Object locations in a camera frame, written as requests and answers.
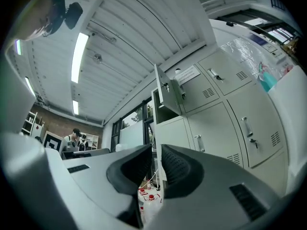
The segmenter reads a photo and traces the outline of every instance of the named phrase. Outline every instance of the brick wall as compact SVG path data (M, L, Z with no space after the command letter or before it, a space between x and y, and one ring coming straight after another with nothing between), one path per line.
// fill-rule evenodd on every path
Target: brick wall
M42 117L42 121L45 122L44 127L47 131L64 137L70 135L74 128L80 129L81 132L99 136L98 148L101 148L103 129L87 124L83 124L59 115L56 115L40 106L34 105L31 108L31 112L36 113L38 117Z

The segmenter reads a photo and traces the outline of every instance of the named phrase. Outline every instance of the shelf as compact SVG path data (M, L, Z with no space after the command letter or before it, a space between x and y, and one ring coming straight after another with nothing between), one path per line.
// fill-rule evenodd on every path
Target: shelf
M27 132L27 133L30 134L30 131L29 131L29 130L26 130L25 128L22 128L21 130L23 130L23 131L25 131L25 132Z
M26 119L25 121L26 121L27 123L29 123L29 124L33 124L32 122L30 122L30 121L29 121L29 120L27 120L27 119Z

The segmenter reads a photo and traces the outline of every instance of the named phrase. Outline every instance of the locker vent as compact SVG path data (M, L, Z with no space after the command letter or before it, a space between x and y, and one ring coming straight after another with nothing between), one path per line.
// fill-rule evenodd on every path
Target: locker vent
M210 96L214 95L214 92L211 88L208 88L207 90L203 91L202 93L206 98L209 98Z
M237 165L240 165L240 158L239 158L239 154L238 153L235 154L235 155L231 155L231 156L227 157L227 159L229 161L232 161L232 162L236 163Z
M264 206L243 184L231 186L229 189L252 221L266 212Z
M238 76L238 78L240 78L240 80L243 80L245 78L247 78L248 76L244 73L244 72L239 72L236 74Z
M272 140L273 147L275 147L280 142L280 138L279 138L278 132L276 132L275 134L271 135L271 140Z

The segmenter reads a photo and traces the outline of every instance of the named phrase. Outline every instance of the white shelving unit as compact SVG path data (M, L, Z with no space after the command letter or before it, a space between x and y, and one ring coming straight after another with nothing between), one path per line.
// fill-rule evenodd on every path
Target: white shelving unit
M24 121L24 125L21 131L25 134L30 136L32 134L33 126L35 124L35 120L37 117L37 113L29 112L27 118Z
M99 136L95 136L95 135L87 134L87 133L83 133L83 132L81 132L81 134L86 135L86 141L88 142L87 150L100 149L100 148L98 148L98 138L99 138Z

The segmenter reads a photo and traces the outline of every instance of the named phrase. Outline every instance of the bottle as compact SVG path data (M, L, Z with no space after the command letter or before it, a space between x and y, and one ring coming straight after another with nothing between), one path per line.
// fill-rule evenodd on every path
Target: bottle
M150 222L156 216L161 206L161 198L155 198L154 195L150 194L149 199L143 205L146 223Z

